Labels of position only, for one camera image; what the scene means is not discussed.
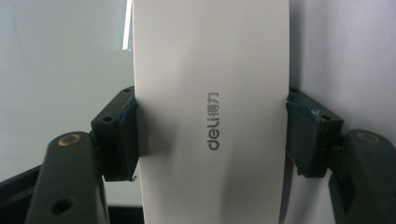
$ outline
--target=gray background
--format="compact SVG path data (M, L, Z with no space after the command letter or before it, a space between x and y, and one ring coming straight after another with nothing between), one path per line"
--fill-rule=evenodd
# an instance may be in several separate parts
M88 132L106 103L134 85L132 52L121 50L125 6L0 0L0 181L40 164L52 138ZM395 40L392 0L290 0L290 85L344 118L344 132L363 128L394 144ZM291 174L283 222L334 223L330 172ZM139 186L107 184L109 203L141 204Z

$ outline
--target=black bracket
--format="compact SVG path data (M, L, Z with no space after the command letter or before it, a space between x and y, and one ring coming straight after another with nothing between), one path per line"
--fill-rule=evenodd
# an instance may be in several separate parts
M329 183L336 222L396 223L396 150L377 133L352 130L340 136L343 120L303 92L290 89L287 155L299 175Z
M124 89L92 121L91 133L52 140L40 169L0 184L0 214L26 209L31 201L25 223L108 223L102 176L134 179L136 108L134 87ZM390 141L364 130L341 137L343 120L296 89L290 89L287 109L287 155L299 175L320 178L332 170L336 222L396 223L396 150Z

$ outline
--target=hole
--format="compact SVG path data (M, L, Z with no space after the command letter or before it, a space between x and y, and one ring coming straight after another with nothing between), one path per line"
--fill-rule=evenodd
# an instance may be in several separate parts
M69 134L58 141L58 145L62 147L68 147L81 140L80 134Z
M109 122L111 120L113 120L113 118L111 118L110 116L107 116L103 119L105 122Z
M322 115L322 116L320 116L321 118L323 118L323 119L331 119L329 116L327 116L327 115Z
M59 216L60 214L69 210L72 207L72 205L73 202L71 199L69 198L61 199L52 206L51 212L52 214Z
M381 139L379 137L377 137L374 134L371 133L358 133L358 137L361 140L364 140L366 142L370 142L370 143L380 143Z

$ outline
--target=black metal arm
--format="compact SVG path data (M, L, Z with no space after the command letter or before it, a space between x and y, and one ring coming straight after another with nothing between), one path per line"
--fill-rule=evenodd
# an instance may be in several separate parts
M364 130L342 138L343 120L296 89L290 89L287 109L287 155L307 178L332 170L336 222L396 223L396 151L390 141ZM91 133L55 138L41 169L0 184L0 221L9 214L23 216L21 210L30 203L27 224L108 223L102 176L106 181L133 180L138 157L131 87L92 121ZM136 223L143 223L138 212Z

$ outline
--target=paper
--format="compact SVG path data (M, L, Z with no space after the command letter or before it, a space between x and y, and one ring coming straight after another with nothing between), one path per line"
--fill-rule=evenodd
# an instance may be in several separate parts
M134 0L133 23L146 223L277 223L289 2Z

